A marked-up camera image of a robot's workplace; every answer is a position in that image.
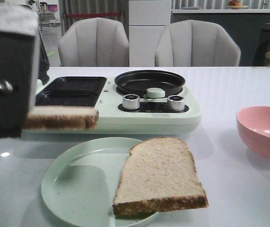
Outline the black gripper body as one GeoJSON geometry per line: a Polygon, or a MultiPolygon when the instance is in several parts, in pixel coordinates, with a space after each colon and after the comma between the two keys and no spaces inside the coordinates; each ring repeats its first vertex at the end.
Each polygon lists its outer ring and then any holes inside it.
{"type": "Polygon", "coordinates": [[[19,136],[35,104],[39,46],[35,13],[0,4],[0,138],[19,136]]]}

